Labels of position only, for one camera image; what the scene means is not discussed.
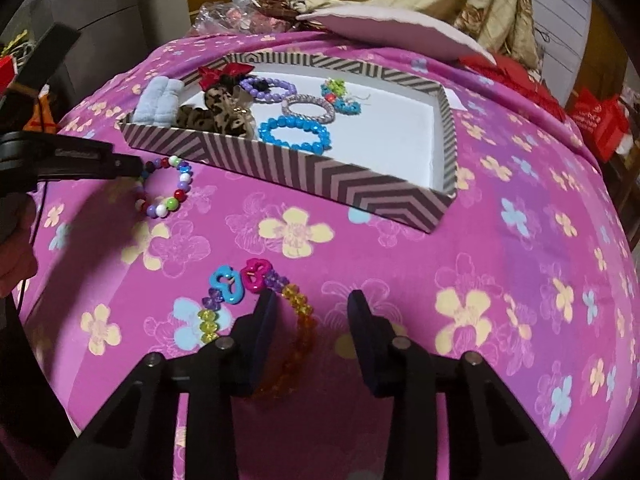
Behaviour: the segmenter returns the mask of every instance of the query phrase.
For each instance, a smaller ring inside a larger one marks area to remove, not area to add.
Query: screw
[[[151,352],[148,356],[146,356],[145,364],[149,367],[157,366],[162,361],[162,354],[158,352]]]
[[[482,356],[478,352],[467,352],[465,354],[465,359],[466,362],[472,366],[479,365],[483,361]]]
[[[391,344],[398,350],[407,350],[411,346],[411,340],[408,337],[399,335],[392,339]]]
[[[233,346],[236,344],[236,342],[234,341],[234,339],[232,337],[229,337],[228,335],[224,335],[222,337],[219,337],[218,339],[216,339],[215,345],[220,349],[220,350],[229,350],[231,348],[233,348]]]

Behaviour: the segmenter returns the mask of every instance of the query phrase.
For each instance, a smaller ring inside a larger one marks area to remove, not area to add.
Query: pink bedspread
[[[410,52],[305,32],[171,42],[77,106],[64,133],[129,151],[116,122],[153,76],[180,77],[229,52],[260,49],[363,59],[456,92],[468,108],[454,112],[457,200],[425,235],[201,164],[194,164],[187,202],[163,220],[135,216],[122,182],[52,184],[36,242],[40,272],[24,315],[73,420],[86,424],[146,352],[197,349],[197,312],[211,273],[260,256],[308,296],[318,344],[295,393],[234,403],[244,480],[380,477],[391,404],[369,395],[354,360],[346,319],[354,288],[429,351],[479,351],[572,478],[588,478],[638,396],[638,282],[594,160],[571,124],[498,84]],[[159,172],[150,189],[162,195],[174,180]],[[222,328],[254,304],[247,294],[227,305]],[[276,366],[295,323],[284,302],[281,308]],[[184,424],[182,410],[177,479]],[[443,451],[439,478],[447,477],[446,458]]]

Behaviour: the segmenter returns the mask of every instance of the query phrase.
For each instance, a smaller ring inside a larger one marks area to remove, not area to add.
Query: red bow
[[[204,91],[207,91],[220,81],[220,76],[222,75],[228,75],[231,77],[236,75],[246,75],[254,68],[254,66],[246,65],[244,63],[227,63],[222,70],[201,66],[198,69],[198,73],[200,74],[200,87]]]

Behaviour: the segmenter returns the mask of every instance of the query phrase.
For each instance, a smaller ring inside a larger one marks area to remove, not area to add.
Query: white bead
[[[159,218],[164,218],[169,214],[169,210],[166,208],[164,204],[158,204],[156,206],[156,214]]]

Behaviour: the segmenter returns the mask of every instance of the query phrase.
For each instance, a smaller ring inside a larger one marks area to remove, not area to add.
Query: silver bracelet
[[[293,104],[298,104],[298,103],[317,105],[319,107],[324,108],[326,113],[320,116],[309,116],[309,115],[297,114],[295,112],[292,112],[289,109],[289,106]],[[325,101],[322,98],[315,97],[313,95],[307,95],[307,94],[296,94],[296,95],[288,96],[287,98],[283,99],[282,114],[286,116],[298,117],[304,120],[317,121],[320,124],[328,124],[328,123],[331,123],[333,120],[335,120],[335,109],[331,103]]]

